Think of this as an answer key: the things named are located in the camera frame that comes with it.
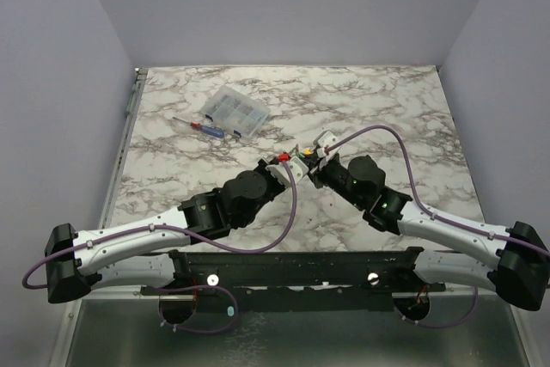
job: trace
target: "small held object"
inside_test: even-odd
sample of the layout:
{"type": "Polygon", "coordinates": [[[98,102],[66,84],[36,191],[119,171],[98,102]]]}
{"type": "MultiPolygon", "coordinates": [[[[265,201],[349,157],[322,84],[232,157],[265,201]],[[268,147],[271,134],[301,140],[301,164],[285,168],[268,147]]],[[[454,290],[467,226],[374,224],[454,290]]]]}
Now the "small held object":
{"type": "Polygon", "coordinates": [[[189,124],[193,129],[204,132],[208,135],[212,135],[215,138],[223,139],[223,137],[225,136],[225,133],[221,129],[211,128],[209,126],[196,124],[195,122],[189,122],[188,120],[176,118],[175,116],[173,116],[172,119],[179,120],[179,122],[189,124]]]}

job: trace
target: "purple cable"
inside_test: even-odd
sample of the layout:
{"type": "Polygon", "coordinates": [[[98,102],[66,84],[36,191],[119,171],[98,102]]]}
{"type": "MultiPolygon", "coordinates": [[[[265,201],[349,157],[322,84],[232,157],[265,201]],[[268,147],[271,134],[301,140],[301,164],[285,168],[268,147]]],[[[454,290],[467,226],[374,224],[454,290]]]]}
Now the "purple cable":
{"type": "Polygon", "coordinates": [[[472,316],[474,315],[475,310],[478,308],[478,304],[480,303],[480,292],[478,291],[478,287],[474,287],[474,303],[472,304],[472,307],[470,310],[464,315],[460,320],[450,322],[449,324],[443,324],[441,326],[431,326],[430,324],[423,324],[422,322],[416,322],[414,320],[411,320],[410,318],[406,318],[403,313],[401,313],[397,308],[395,310],[402,316],[403,321],[408,322],[409,324],[413,324],[416,327],[422,327],[422,328],[429,328],[432,330],[443,330],[445,328],[452,328],[452,327],[458,327],[461,324],[464,324],[466,321],[468,321],[472,316]]]}
{"type": "MultiPolygon", "coordinates": [[[[481,229],[470,227],[469,225],[466,225],[466,224],[463,224],[463,223],[458,223],[458,222],[456,222],[452,219],[448,219],[448,218],[445,218],[445,217],[440,217],[438,215],[434,215],[433,212],[431,212],[428,208],[425,207],[424,204],[422,204],[422,201],[420,201],[419,193],[417,192],[417,189],[416,189],[416,184],[414,183],[413,169],[411,168],[411,161],[410,161],[409,155],[406,152],[405,143],[403,142],[403,139],[401,139],[401,137],[397,134],[397,132],[395,130],[393,130],[392,128],[390,128],[389,126],[385,126],[385,125],[367,126],[366,128],[363,128],[360,131],[352,133],[349,137],[344,138],[341,141],[334,144],[333,146],[327,148],[326,152],[328,153],[331,150],[335,150],[336,148],[338,148],[338,147],[342,146],[343,144],[351,141],[352,139],[358,137],[359,135],[362,135],[362,134],[364,134],[366,132],[369,132],[369,131],[373,131],[375,129],[382,129],[384,131],[388,131],[389,133],[394,135],[395,139],[397,139],[397,142],[399,143],[399,146],[401,147],[401,152],[403,153],[403,158],[405,160],[406,173],[409,177],[409,182],[411,184],[412,197],[414,198],[414,202],[416,203],[416,205],[419,206],[420,210],[422,210],[428,217],[434,218],[437,221],[441,221],[442,223],[447,223],[448,225],[452,225],[453,227],[464,229],[468,232],[471,232],[471,233],[474,233],[474,234],[477,234],[477,235],[482,235],[482,236],[485,236],[487,238],[489,238],[491,236],[491,234],[488,231],[484,231],[484,230],[481,230],[481,229]]],[[[522,247],[532,249],[533,251],[535,251],[539,254],[546,255],[547,258],[550,258],[550,252],[548,252],[544,248],[537,247],[536,245],[533,245],[529,242],[518,240],[516,238],[512,238],[512,237],[509,237],[509,236],[506,236],[506,235],[498,235],[498,234],[495,234],[493,236],[493,238],[495,240],[500,240],[500,241],[504,241],[504,242],[512,242],[514,244],[521,245],[522,247]]]]}
{"type": "Polygon", "coordinates": [[[164,319],[164,315],[162,314],[161,310],[159,309],[158,315],[161,317],[161,320],[162,320],[161,327],[164,324],[166,324],[167,326],[175,327],[176,330],[187,331],[188,333],[195,333],[195,334],[218,334],[218,333],[223,333],[223,332],[229,330],[231,328],[231,326],[233,326],[233,324],[235,324],[237,319],[238,319],[239,306],[237,305],[237,300],[235,299],[235,296],[233,294],[231,294],[231,292],[229,292],[225,288],[219,287],[217,285],[193,285],[191,287],[176,288],[176,289],[173,289],[173,290],[170,290],[169,288],[155,288],[155,290],[160,291],[160,292],[187,292],[187,291],[195,291],[195,290],[199,290],[199,289],[207,290],[209,288],[212,289],[212,290],[218,290],[218,291],[223,292],[227,297],[229,297],[231,302],[233,302],[235,313],[231,316],[231,320],[225,326],[220,327],[220,328],[215,328],[213,330],[200,330],[200,329],[197,329],[197,328],[184,327],[184,326],[181,326],[180,324],[170,324],[169,322],[167,322],[164,319]]]}
{"type": "MultiPolygon", "coordinates": [[[[265,247],[262,247],[262,248],[256,248],[256,249],[240,249],[240,248],[234,248],[234,247],[229,247],[227,245],[220,244],[219,242],[215,242],[211,239],[208,239],[205,236],[199,235],[199,234],[197,234],[197,233],[195,233],[195,232],[193,232],[193,231],[191,231],[187,228],[174,227],[172,225],[155,225],[155,229],[167,229],[167,230],[170,230],[170,231],[181,232],[185,235],[191,236],[191,237],[196,238],[196,239],[198,239],[202,242],[206,242],[207,244],[213,245],[214,247],[224,249],[225,251],[229,251],[231,253],[257,254],[257,253],[264,253],[265,251],[268,251],[268,250],[276,247],[288,235],[288,233],[290,231],[290,228],[292,228],[292,224],[294,223],[294,218],[296,217],[296,207],[297,207],[297,203],[298,203],[298,192],[297,192],[297,189],[296,189],[296,181],[294,180],[294,176],[292,175],[292,171],[290,171],[290,168],[289,168],[289,166],[286,162],[281,162],[281,163],[282,163],[284,169],[286,170],[287,174],[289,175],[290,188],[292,190],[292,207],[290,208],[289,222],[286,224],[286,227],[284,228],[283,233],[279,236],[279,238],[277,238],[275,241],[273,241],[269,245],[266,245],[265,247]]],[[[95,240],[94,245],[101,244],[102,242],[111,241],[111,240],[114,240],[115,238],[120,238],[121,236],[124,236],[124,235],[135,234],[135,233],[141,232],[141,231],[150,231],[150,227],[149,226],[143,226],[143,227],[138,227],[138,228],[133,228],[133,229],[127,229],[125,231],[119,232],[118,234],[106,235],[106,236],[103,236],[102,238],[98,238],[97,240],[95,240]]],[[[84,243],[84,244],[77,245],[75,247],[62,249],[61,251],[57,251],[56,253],[54,253],[52,255],[48,255],[44,259],[38,261],[23,276],[23,280],[21,282],[23,287],[28,289],[28,290],[41,290],[41,289],[47,288],[47,284],[35,284],[35,285],[29,284],[28,279],[30,278],[30,276],[36,270],[38,270],[46,262],[49,262],[51,260],[55,260],[57,257],[60,257],[61,255],[65,255],[65,254],[68,254],[68,253],[74,253],[75,251],[78,251],[80,249],[84,249],[86,247],[87,247],[87,244],[84,243]]]]}

